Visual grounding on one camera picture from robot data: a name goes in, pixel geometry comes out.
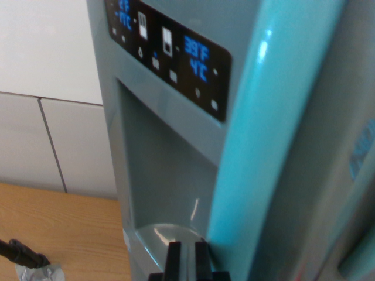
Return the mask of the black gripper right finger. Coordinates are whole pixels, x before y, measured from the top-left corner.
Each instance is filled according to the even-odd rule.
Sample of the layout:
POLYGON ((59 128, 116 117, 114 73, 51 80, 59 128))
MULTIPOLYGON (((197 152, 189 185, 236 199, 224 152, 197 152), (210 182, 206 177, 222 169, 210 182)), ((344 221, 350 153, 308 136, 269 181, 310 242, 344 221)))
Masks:
POLYGON ((205 241, 189 247, 188 280, 212 280, 209 247, 205 241))

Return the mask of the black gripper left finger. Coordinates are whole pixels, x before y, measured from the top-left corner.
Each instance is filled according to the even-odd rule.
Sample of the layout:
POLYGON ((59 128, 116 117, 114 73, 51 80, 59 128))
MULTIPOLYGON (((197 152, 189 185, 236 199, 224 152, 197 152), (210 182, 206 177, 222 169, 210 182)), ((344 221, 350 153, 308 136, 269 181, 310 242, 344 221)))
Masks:
POLYGON ((188 280, 188 257, 189 251, 187 245, 180 241, 170 242, 163 279, 167 281, 188 280))

